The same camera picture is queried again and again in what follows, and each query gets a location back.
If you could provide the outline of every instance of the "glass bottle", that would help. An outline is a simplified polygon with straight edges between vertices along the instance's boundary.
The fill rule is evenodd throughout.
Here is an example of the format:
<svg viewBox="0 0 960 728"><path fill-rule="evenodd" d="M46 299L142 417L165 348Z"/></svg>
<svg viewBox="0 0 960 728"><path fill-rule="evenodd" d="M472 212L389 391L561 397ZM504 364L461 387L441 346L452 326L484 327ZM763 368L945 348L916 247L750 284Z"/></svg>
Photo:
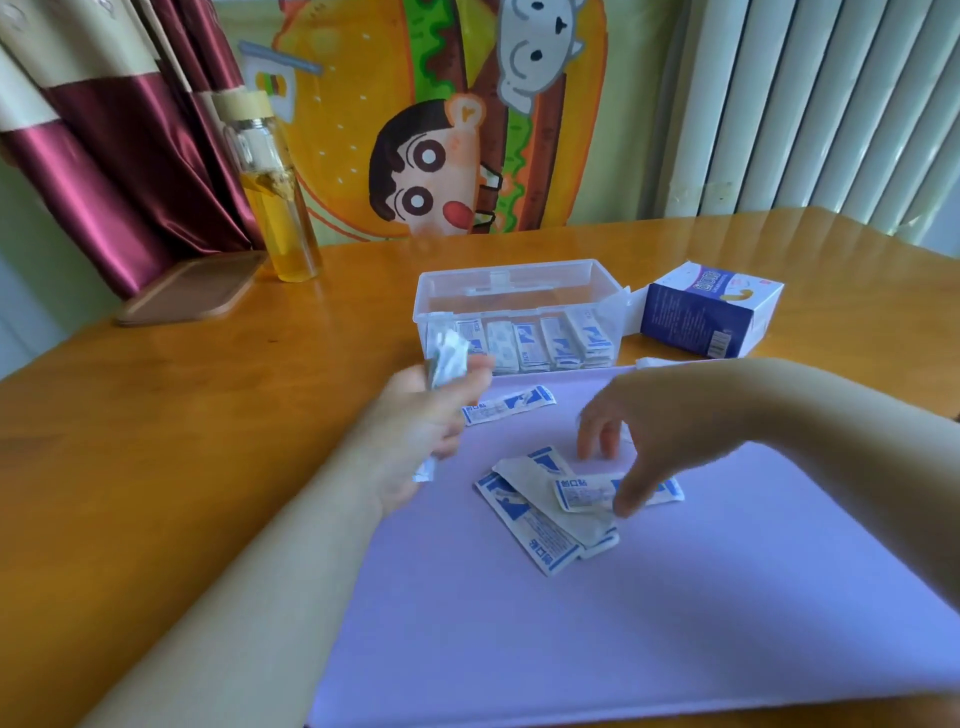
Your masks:
<svg viewBox="0 0 960 728"><path fill-rule="evenodd" d="M270 99L264 91L238 89L214 94L213 105L277 276L291 283L314 278L317 240Z"/></svg>

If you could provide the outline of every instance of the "maroon curtain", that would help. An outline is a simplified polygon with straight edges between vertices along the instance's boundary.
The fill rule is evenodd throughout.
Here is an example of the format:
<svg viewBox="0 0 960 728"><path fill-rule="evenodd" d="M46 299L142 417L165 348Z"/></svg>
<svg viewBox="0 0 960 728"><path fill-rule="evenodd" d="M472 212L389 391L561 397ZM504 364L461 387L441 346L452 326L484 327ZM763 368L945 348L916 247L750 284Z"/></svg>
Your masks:
<svg viewBox="0 0 960 728"><path fill-rule="evenodd" d="M42 87L60 120L0 134L54 217L125 298L178 260L263 247L204 107L202 94L242 85L212 5L155 0L154 8L169 45L147 18L144 25L174 59L154 73Z"/></svg>

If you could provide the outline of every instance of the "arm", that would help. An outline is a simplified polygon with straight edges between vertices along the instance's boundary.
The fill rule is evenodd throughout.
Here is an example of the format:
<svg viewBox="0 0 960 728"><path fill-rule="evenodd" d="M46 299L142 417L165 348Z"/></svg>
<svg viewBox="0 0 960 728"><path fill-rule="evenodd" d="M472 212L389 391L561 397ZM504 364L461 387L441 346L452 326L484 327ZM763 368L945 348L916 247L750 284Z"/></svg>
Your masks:
<svg viewBox="0 0 960 728"><path fill-rule="evenodd" d="M300 728L357 573L410 475L446 456L490 362L434 392L394 376L317 475L81 724L83 728Z"/></svg>
<svg viewBox="0 0 960 728"><path fill-rule="evenodd" d="M620 422L637 447L614 509L747 441L793 460L960 609L960 425L839 376L775 359L642 370L585 408L578 448L614 456Z"/></svg>
<svg viewBox="0 0 960 728"><path fill-rule="evenodd" d="M960 425L816 369L778 362L755 437L960 609Z"/></svg>

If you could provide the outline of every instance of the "yellow liquid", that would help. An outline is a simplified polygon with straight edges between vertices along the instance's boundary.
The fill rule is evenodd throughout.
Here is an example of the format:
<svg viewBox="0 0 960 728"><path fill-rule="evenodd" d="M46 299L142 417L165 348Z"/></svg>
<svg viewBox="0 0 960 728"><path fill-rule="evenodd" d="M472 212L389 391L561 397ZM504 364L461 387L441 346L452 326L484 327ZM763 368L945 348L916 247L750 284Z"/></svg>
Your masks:
<svg viewBox="0 0 960 728"><path fill-rule="evenodd" d="M314 278L320 271L320 255L293 167L242 172L240 183L277 277L288 283Z"/></svg>

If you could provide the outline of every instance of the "bottle cap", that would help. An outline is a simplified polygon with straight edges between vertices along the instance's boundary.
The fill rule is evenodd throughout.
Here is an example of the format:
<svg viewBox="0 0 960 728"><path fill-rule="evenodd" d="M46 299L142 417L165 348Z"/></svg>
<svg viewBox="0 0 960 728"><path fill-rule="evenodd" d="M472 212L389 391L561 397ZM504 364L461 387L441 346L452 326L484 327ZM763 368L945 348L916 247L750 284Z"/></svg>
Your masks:
<svg viewBox="0 0 960 728"><path fill-rule="evenodd" d="M235 88L213 94L213 107L225 124L231 121L249 121L274 116L266 91Z"/></svg>

